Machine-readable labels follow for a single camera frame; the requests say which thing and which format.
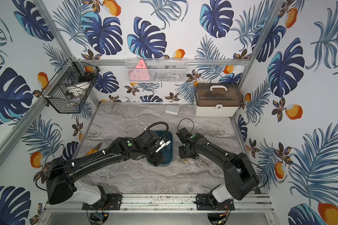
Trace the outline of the teal plastic storage box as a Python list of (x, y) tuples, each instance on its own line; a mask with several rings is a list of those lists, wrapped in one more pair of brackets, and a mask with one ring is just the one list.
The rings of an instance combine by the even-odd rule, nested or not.
[[(158, 136), (162, 136), (164, 134), (163, 130), (157, 130), (155, 132)], [(164, 166), (164, 167), (168, 166), (173, 159), (173, 135), (172, 135), (172, 133), (168, 132), (165, 137), (168, 138), (171, 141), (171, 143), (169, 145), (165, 146), (163, 149), (161, 149), (160, 152), (162, 153), (163, 161), (160, 164), (158, 164), (157, 166)], [(147, 158), (146, 161), (150, 165), (156, 166), (154, 164), (154, 161), (152, 161), (151, 158)]]

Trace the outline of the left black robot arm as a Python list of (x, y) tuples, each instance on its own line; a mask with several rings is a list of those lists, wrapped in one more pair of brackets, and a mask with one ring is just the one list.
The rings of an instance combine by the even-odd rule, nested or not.
[(165, 160), (161, 150), (170, 143), (167, 137), (121, 138), (105, 150), (88, 156), (71, 160), (55, 158), (46, 173), (48, 203), (55, 205), (69, 201), (88, 205), (103, 204), (107, 200), (104, 189), (82, 183), (81, 178), (129, 159), (150, 158), (158, 166)]

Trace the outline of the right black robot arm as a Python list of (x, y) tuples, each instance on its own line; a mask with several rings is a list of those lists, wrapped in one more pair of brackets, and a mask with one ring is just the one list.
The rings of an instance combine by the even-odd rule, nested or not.
[(203, 155), (222, 169), (224, 184), (212, 191), (212, 196), (217, 202), (230, 198), (241, 201), (259, 184), (255, 169), (245, 154), (228, 152), (199, 133), (184, 136), (178, 132), (177, 137), (182, 143), (179, 147), (181, 158)]

